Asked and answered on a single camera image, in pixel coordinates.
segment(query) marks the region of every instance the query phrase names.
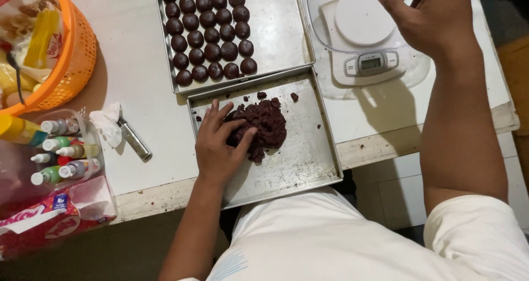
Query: forearm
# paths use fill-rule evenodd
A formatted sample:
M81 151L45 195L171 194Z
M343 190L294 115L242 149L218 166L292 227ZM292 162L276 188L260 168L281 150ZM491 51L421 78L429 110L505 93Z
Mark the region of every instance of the forearm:
M476 41L436 62L420 162L425 204L469 193L507 200L507 178Z
M221 202L222 189L205 184L199 176L163 263L160 281L208 277L213 265Z

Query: chocolate dough crumb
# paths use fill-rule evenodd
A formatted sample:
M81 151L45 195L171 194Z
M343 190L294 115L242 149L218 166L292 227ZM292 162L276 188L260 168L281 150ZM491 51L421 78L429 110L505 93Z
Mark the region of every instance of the chocolate dough crumb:
M226 144L236 147L242 140L246 130L256 127L257 133L253 137L248 153L248 160L261 162L265 156L263 148L279 149L287 137L285 128L285 117L281 114L281 103L279 99L263 100L259 104L250 104L244 108L244 104L239 105L237 110L232 111L225 119L225 122L246 119L247 122L234 130Z
M265 92L257 92L257 99L264 99L266 98L266 93Z

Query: person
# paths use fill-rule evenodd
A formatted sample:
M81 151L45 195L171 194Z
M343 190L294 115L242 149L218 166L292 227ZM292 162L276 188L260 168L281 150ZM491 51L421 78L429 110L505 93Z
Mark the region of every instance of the person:
M426 248L370 222L324 187L242 208L231 246L213 266L225 185L255 130L225 145L243 121L213 101L198 132L199 175L164 261L176 280L529 280L529 245L507 205L507 175L487 99L470 0L379 0L437 77L420 166Z

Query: digital kitchen scale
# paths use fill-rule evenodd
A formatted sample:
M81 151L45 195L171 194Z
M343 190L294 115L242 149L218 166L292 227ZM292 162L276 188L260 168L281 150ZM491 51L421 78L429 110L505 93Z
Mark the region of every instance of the digital kitchen scale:
M410 47L377 0L307 0L307 5L316 38L331 51L337 82L369 85L406 72Z

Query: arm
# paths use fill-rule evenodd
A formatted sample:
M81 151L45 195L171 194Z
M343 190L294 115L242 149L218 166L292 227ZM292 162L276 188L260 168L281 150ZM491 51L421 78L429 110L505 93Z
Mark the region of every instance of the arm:
M205 280L213 266L222 193L241 164L257 129L248 129L237 148L226 145L231 131L245 120L223 123L233 108L218 110L214 100L206 111L195 145L199 174L189 203L160 272L160 281Z
M432 57L437 77L420 165L429 214L439 203L479 194L507 201L507 174L493 126L483 54L470 0L380 0L406 41Z

